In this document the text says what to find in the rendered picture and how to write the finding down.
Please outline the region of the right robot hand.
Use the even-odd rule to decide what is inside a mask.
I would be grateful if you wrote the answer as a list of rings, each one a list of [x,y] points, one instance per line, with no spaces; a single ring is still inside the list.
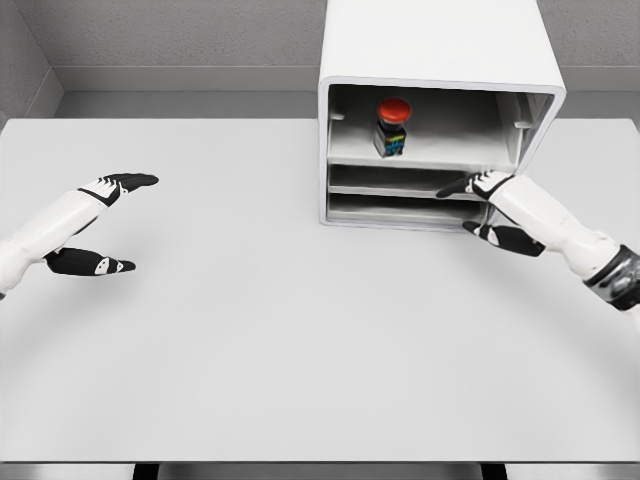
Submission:
[[[565,249],[568,211],[529,178],[500,171],[475,173],[440,189],[436,197],[459,193],[475,195],[512,222],[510,226],[463,223],[465,230],[491,245],[531,257]]]

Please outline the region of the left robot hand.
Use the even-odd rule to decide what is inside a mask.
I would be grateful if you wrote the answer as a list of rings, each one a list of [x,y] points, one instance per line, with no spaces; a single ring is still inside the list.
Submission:
[[[53,250],[44,256],[47,266],[57,274],[70,276],[102,276],[134,271],[136,265],[90,250],[65,247],[66,242],[82,232],[106,209],[121,197],[141,188],[157,184],[150,174],[121,173],[99,177],[97,180],[68,192],[53,204],[61,223],[56,226]]]

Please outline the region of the white multi-storey storage cabinet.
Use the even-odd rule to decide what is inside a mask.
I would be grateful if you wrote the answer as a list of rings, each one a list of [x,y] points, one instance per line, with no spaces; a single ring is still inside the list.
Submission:
[[[420,168],[332,163],[329,136],[349,119],[375,129],[377,106],[401,98],[405,122],[500,121],[513,163]],[[459,225],[327,218],[331,165],[523,171],[566,98],[537,0],[327,0],[318,82],[320,217],[327,225],[453,230]]]

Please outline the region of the white cabinet drawer tray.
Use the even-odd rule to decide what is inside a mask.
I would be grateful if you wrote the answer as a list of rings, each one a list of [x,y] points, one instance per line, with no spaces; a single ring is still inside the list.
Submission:
[[[473,200],[330,194],[327,218],[356,222],[459,225],[486,216],[488,206]]]
[[[335,122],[329,136],[329,161],[353,165],[395,163],[420,168],[471,168],[513,163],[500,121],[409,122],[406,131],[403,154],[383,158],[374,147],[371,126],[349,119]]]
[[[331,165],[328,192],[435,199],[437,191],[468,175],[464,171]]]

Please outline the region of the red button load switch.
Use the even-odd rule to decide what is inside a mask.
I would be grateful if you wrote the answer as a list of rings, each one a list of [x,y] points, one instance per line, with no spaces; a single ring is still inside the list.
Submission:
[[[407,136],[404,124],[411,115],[409,103],[396,97],[383,99],[377,114],[373,143],[378,154],[382,158],[402,155]]]

